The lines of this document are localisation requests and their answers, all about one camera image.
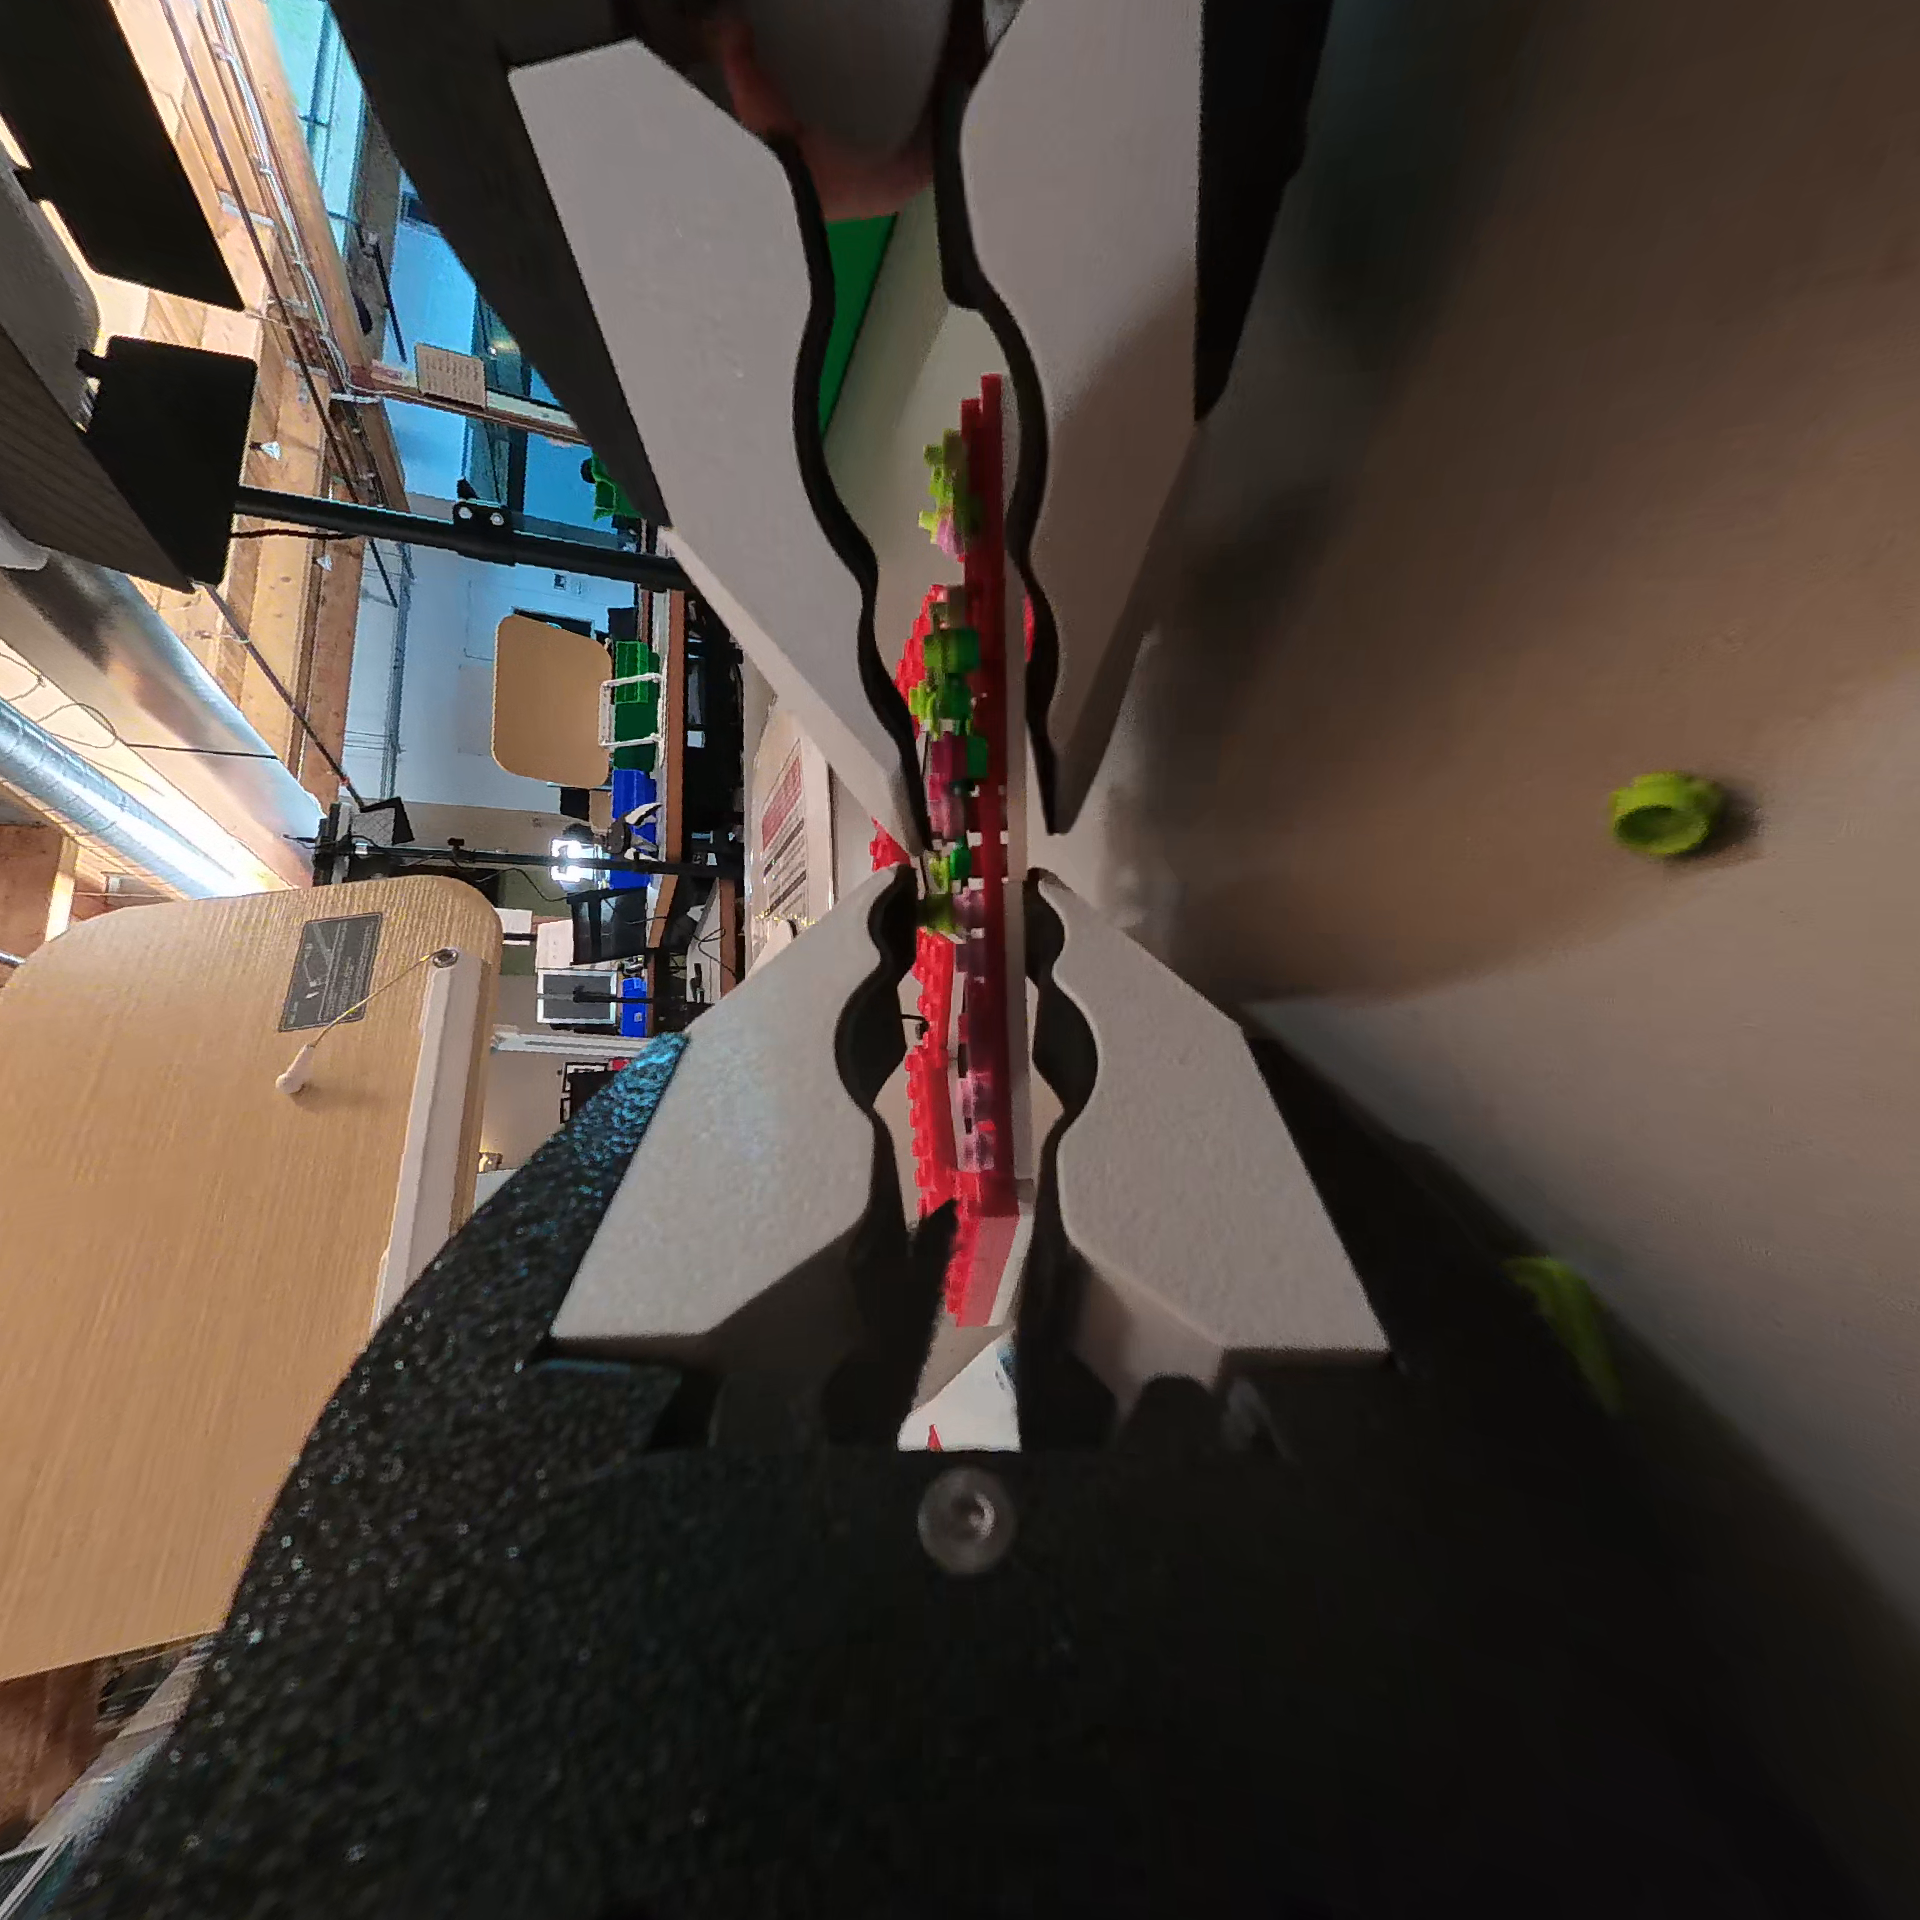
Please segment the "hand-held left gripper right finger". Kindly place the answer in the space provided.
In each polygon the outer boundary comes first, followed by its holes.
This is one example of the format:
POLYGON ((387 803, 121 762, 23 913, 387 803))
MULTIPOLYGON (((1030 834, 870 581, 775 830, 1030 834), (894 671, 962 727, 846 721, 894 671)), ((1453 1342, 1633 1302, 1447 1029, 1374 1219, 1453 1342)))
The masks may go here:
POLYGON ((1019 1445, 1098 1448, 1158 1382, 1374 1367, 1388 1329, 1246 1030, 1066 879, 1023 881, 1059 1099, 1019 1288, 1019 1445))

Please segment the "lime stacked lego studs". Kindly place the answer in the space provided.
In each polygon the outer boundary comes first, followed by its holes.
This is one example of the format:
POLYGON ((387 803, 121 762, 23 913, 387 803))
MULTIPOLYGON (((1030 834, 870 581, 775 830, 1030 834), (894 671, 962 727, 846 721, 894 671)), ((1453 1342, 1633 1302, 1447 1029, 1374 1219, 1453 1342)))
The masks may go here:
POLYGON ((1526 1293, 1535 1313, 1572 1359, 1590 1395, 1612 1415, 1621 1413, 1623 1389, 1613 1349, 1598 1298, 1586 1277, 1569 1262, 1548 1255, 1513 1255, 1502 1270, 1526 1293))

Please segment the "green plastic bin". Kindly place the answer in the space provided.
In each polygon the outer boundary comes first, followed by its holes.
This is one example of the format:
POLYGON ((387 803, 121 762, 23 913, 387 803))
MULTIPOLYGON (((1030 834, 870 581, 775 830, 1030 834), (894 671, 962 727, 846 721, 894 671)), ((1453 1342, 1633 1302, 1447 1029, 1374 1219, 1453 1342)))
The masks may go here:
POLYGON ((849 379, 849 366, 859 330, 873 303, 881 267, 897 231, 897 215, 828 222, 828 257, 831 270, 831 322, 825 333, 818 426, 828 432, 849 379))

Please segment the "black tripod stand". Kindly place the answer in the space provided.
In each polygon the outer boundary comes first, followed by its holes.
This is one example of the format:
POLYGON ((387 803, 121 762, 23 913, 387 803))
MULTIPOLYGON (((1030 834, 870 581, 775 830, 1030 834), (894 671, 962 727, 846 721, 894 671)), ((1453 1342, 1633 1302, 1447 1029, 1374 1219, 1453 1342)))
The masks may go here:
POLYGON ((299 837, 313 883, 377 877, 460 877, 494 905, 537 905, 588 890, 637 890, 651 881, 741 881, 745 855, 732 839, 687 843, 668 859, 627 824, 596 831, 586 821, 524 806, 428 803, 401 797, 334 801, 299 837))

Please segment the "person's right hand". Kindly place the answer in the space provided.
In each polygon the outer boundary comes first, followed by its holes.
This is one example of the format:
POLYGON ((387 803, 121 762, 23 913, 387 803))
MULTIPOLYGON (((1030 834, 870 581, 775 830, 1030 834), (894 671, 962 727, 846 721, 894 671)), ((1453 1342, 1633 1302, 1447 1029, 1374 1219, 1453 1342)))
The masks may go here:
POLYGON ((733 119, 763 143, 786 146, 804 161, 825 218, 873 218, 899 213, 927 186, 932 176, 930 107, 923 107, 918 122, 897 149, 887 153, 859 149, 803 121, 755 53, 742 19, 725 19, 722 26, 727 29, 713 39, 711 53, 733 119))

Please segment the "small black square panel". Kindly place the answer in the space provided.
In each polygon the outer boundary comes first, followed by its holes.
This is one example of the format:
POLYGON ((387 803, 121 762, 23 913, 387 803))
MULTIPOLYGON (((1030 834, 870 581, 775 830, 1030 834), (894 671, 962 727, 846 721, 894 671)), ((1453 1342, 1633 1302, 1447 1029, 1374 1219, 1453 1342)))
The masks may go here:
POLYGON ((179 586, 219 585, 249 454, 255 359, 110 335, 86 355, 82 443, 155 538, 179 586))

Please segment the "white sheet with red print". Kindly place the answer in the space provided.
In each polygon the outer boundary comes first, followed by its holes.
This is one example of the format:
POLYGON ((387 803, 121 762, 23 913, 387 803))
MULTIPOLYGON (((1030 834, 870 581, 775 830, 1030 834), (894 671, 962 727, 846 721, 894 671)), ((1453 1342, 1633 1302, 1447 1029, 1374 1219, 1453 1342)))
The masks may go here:
POLYGON ((755 971, 834 905, 831 768, 781 704, 758 734, 747 830, 742 925, 755 971))

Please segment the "small light wood board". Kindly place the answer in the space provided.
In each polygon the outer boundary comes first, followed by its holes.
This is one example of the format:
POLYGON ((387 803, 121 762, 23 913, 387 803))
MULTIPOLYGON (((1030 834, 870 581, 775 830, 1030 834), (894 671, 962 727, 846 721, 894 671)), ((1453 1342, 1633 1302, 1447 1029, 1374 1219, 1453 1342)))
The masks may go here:
POLYGON ((530 615, 497 626, 492 753, 515 776, 565 786, 607 783, 610 749, 598 738, 607 646, 530 615))

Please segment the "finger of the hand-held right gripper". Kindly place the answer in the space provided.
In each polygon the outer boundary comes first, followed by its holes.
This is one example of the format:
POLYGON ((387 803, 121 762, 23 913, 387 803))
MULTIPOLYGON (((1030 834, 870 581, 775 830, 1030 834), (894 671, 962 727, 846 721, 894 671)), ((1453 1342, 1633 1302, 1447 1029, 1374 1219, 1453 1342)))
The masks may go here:
POLYGON ((926 848, 877 562, 825 461, 831 257, 799 134, 749 128, 637 39, 509 87, 671 552, 868 814, 926 848))
POLYGON ((1021 3, 934 110, 946 289, 1014 383, 1003 542, 1033 617, 1023 721, 1053 834, 1113 738, 1195 438, 1204 18, 1021 3))

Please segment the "black metal pole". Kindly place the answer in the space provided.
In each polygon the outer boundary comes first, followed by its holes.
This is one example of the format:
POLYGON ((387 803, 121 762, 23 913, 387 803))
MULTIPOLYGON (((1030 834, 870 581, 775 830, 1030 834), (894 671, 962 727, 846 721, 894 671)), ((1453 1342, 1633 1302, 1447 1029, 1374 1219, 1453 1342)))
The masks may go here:
POLYGON ((580 574, 650 591, 692 591, 690 575, 671 557, 579 537, 537 534, 506 506, 478 499, 458 499, 447 517, 437 518, 329 495, 239 487, 231 517, 286 523, 329 537, 425 545, 500 566, 580 574))

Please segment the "red lego heart frame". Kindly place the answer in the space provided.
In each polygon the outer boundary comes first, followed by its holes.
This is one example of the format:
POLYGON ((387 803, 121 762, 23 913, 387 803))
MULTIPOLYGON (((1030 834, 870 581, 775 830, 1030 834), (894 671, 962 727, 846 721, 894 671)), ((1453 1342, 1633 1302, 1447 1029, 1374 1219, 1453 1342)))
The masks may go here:
POLYGON ((918 525, 959 575, 927 586, 897 667, 930 826, 916 857, 906 1128, 918 1210, 950 1207, 945 1306, 964 1329, 1009 1313, 1033 1184, 1018 981, 1028 618, 1005 557, 1014 451, 1005 382, 982 374, 926 445, 918 525))

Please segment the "small lime lego stud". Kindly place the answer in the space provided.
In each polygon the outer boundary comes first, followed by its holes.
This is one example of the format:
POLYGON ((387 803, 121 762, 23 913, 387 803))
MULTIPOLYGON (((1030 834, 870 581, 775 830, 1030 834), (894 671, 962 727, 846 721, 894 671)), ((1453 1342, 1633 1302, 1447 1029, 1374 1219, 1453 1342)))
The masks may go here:
POLYGON ((1726 810, 1726 787, 1703 775, 1666 770, 1627 779, 1606 803, 1609 834, 1623 849, 1666 861, 1709 846, 1726 810))

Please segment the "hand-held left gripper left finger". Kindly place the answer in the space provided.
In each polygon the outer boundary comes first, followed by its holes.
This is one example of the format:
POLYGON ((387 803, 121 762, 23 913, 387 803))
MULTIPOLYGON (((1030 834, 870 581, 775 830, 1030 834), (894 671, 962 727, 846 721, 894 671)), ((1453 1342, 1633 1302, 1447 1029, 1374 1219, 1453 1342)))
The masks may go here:
POLYGON ((698 1017, 574 1270, 565 1359, 675 1370, 719 1432, 897 1448, 953 1207, 907 1215, 877 1096, 906 1061, 915 867, 882 867, 698 1017))

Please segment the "white mounting bar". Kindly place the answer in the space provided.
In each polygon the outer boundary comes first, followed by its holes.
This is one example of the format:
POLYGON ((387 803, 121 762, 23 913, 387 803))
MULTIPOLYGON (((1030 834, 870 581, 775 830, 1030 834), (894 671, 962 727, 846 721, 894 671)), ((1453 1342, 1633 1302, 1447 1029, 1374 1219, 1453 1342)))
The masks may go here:
POLYGON ((469 1118, 485 1105, 492 1041, 490 968, 463 947, 425 961, 421 1050, 401 1144, 401 1167, 371 1328, 377 1329, 474 1207, 469 1118))

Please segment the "large black panel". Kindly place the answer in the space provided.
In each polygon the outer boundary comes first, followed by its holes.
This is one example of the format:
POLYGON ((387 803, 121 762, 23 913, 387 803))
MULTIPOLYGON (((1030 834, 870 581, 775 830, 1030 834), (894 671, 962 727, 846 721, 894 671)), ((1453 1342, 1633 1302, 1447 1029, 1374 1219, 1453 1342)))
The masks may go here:
POLYGON ((91 270, 244 305, 110 1, 2 3, 2 117, 91 270))

